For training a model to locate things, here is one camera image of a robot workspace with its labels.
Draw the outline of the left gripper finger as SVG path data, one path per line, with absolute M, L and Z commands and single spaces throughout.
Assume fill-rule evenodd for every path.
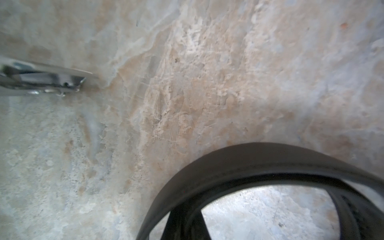
M 211 240 L 201 211 L 191 215 L 183 207 L 170 212 L 161 240 Z

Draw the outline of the long black belt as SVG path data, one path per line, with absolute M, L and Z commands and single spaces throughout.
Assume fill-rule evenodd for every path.
M 384 193 L 382 179 L 316 151 L 278 143 L 226 147 L 195 160 L 167 182 L 153 201 L 137 239 L 147 240 L 162 218 L 177 207 L 191 215 L 225 195 L 266 185 L 323 189 L 336 207 L 342 240 L 383 239 L 383 211 L 350 182 Z

